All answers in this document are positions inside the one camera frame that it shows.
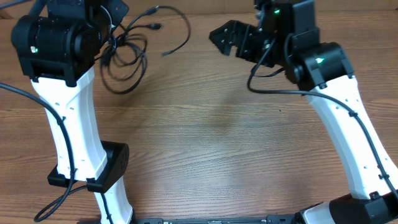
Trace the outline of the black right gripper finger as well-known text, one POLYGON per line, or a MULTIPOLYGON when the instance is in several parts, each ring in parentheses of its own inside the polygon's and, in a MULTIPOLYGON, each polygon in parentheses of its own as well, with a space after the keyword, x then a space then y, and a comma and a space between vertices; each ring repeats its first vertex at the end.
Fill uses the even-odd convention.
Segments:
POLYGON ((220 38, 235 39, 244 38, 248 24, 237 20, 230 20, 209 34, 209 40, 217 47, 220 38))
POLYGON ((217 40, 217 48, 224 55, 230 55, 232 51, 232 47, 241 48, 243 45, 243 38, 235 38, 235 39, 226 39, 220 38, 217 40))

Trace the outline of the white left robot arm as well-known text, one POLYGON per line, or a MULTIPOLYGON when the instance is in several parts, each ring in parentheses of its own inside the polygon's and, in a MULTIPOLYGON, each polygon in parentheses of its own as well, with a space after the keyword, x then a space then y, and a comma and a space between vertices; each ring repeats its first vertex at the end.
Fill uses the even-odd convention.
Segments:
POLYGON ((93 101, 95 58, 129 8, 122 1, 37 1, 11 32, 33 99, 46 111, 57 150, 50 185, 93 192, 101 223, 132 223, 124 186, 125 143, 99 137, 93 101))

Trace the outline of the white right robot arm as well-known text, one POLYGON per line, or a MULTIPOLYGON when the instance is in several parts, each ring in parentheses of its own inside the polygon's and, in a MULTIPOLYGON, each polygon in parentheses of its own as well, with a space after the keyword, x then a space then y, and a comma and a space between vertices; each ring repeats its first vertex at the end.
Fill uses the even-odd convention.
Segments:
POLYGON ((349 193, 267 223, 388 223, 397 219, 397 166, 384 149, 361 100, 343 48, 322 42, 315 3, 256 1, 256 26, 231 20, 209 34, 224 54, 255 67, 279 66, 325 125, 348 179, 349 193))

